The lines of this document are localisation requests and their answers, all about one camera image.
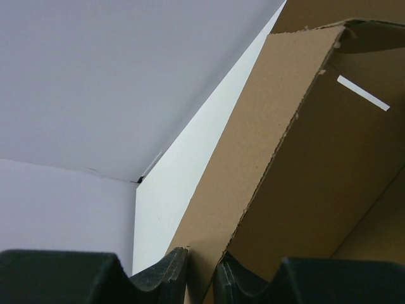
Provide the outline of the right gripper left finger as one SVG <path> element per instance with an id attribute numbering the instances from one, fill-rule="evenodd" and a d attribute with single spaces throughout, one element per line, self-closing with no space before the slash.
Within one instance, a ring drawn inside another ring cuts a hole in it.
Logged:
<path id="1" fill-rule="evenodd" d="M 183 303 L 188 251 L 177 247 L 136 275 L 114 253 L 1 252 L 1 303 Z"/>

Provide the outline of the brown cardboard box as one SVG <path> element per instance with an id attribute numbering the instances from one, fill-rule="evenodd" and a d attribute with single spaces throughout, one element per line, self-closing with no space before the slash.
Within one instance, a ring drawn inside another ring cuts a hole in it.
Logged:
<path id="1" fill-rule="evenodd" d="M 171 241 L 186 303 L 234 257 L 404 266 L 404 2 L 287 1 Z"/>

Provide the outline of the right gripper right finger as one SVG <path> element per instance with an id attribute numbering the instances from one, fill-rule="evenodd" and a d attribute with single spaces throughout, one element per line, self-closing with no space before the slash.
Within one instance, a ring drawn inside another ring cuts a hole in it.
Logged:
<path id="1" fill-rule="evenodd" d="M 227 256 L 213 278 L 215 303 L 404 303 L 397 263 L 284 258 L 266 281 Z"/>

